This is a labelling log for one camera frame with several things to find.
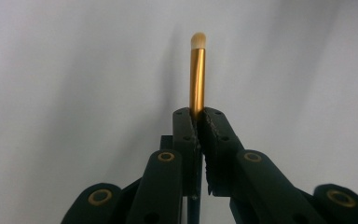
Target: gold cylinder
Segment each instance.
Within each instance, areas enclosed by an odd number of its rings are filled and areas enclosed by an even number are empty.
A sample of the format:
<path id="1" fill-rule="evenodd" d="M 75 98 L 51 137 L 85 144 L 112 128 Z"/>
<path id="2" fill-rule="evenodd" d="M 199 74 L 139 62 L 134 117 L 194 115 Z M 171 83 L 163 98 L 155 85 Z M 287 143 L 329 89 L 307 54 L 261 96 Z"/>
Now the gold cylinder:
<path id="1" fill-rule="evenodd" d="M 200 119 L 204 108 L 205 49 L 192 49 L 190 62 L 190 115 Z"/>

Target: cream rod tip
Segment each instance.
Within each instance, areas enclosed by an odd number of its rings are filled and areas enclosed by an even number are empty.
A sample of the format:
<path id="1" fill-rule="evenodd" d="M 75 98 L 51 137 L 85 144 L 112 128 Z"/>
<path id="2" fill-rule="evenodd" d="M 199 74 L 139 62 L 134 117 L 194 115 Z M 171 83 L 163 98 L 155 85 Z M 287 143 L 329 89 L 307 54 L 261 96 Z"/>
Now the cream rod tip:
<path id="1" fill-rule="evenodd" d="M 196 33 L 191 37 L 191 49 L 205 49 L 206 37 L 204 33 Z"/>

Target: gray background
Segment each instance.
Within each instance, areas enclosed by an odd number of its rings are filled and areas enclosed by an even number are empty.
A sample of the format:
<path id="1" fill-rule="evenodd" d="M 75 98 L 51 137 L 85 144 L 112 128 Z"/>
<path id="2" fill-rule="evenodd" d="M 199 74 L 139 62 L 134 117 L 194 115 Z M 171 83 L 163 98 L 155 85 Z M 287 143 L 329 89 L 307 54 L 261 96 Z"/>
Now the gray background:
<path id="1" fill-rule="evenodd" d="M 308 193 L 358 193 L 358 1 L 0 1 L 0 223 L 59 223 L 140 177 L 188 105 L 198 31 L 205 104 L 244 146 Z M 200 216 L 233 223 L 227 199 Z"/>

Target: rod tip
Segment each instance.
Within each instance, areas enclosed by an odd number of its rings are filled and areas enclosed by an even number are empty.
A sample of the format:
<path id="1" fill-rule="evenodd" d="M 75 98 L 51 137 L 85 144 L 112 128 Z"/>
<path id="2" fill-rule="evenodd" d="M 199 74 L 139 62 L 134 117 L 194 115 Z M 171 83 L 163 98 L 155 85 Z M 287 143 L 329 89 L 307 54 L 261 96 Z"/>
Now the rod tip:
<path id="1" fill-rule="evenodd" d="M 204 33 L 195 33 L 191 37 L 191 49 L 205 49 L 206 37 Z"/>

